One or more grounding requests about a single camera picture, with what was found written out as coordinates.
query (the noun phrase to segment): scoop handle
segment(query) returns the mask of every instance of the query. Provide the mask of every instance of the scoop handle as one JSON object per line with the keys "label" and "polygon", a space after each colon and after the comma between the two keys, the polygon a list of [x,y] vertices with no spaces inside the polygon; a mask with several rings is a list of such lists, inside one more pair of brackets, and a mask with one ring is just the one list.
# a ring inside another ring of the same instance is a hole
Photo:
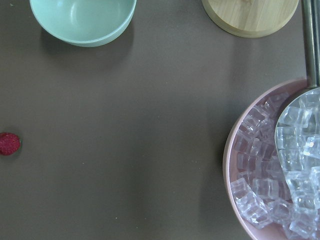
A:
{"label": "scoop handle", "polygon": [[320,0],[301,0],[308,88],[320,86]]}

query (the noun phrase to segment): dark gray surface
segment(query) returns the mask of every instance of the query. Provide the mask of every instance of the dark gray surface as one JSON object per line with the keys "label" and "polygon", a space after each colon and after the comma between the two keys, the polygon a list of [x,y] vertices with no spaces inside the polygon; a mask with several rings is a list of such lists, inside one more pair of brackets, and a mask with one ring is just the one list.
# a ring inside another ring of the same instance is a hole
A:
{"label": "dark gray surface", "polygon": [[218,28],[200,0],[139,0],[96,48],[0,1],[1,240],[249,240],[222,160],[245,108],[305,75],[301,9],[260,39]]}

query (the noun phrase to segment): red raspberry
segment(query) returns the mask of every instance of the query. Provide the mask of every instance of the red raspberry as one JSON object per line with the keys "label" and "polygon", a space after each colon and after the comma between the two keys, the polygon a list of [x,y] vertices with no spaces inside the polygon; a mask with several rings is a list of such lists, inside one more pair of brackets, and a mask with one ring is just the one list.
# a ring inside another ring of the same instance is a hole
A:
{"label": "red raspberry", "polygon": [[17,135],[10,132],[0,133],[0,154],[11,155],[20,148],[20,139]]}

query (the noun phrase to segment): wooden lid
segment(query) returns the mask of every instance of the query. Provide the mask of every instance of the wooden lid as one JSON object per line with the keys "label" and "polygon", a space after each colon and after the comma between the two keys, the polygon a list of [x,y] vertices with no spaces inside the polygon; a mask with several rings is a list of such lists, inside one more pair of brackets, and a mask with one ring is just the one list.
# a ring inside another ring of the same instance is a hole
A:
{"label": "wooden lid", "polygon": [[245,38],[259,38],[281,29],[295,13],[299,0],[202,0],[220,28]]}

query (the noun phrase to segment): bowl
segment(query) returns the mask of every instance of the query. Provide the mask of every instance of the bowl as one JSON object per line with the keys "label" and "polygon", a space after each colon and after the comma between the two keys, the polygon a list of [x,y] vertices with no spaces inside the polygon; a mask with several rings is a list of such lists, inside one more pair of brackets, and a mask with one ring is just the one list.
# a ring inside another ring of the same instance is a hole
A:
{"label": "bowl", "polygon": [[237,131],[244,120],[248,112],[258,103],[265,101],[268,97],[272,95],[278,95],[284,92],[293,95],[299,90],[304,89],[307,86],[307,80],[305,79],[294,79],[289,80],[275,87],[269,89],[261,96],[259,96],[238,118],[236,123],[233,125],[230,134],[227,138],[224,153],[223,153],[223,177],[226,187],[226,191],[231,202],[231,206],[234,210],[234,213],[241,223],[244,230],[253,240],[288,240],[283,233],[282,229],[276,224],[270,224],[263,229],[257,229],[244,220],[237,209],[236,203],[233,199],[230,183],[237,180],[237,154],[238,152],[234,149],[236,143],[236,134]]}
{"label": "bowl", "polygon": [[30,0],[39,24],[69,44],[97,47],[119,37],[129,25],[137,0]]}

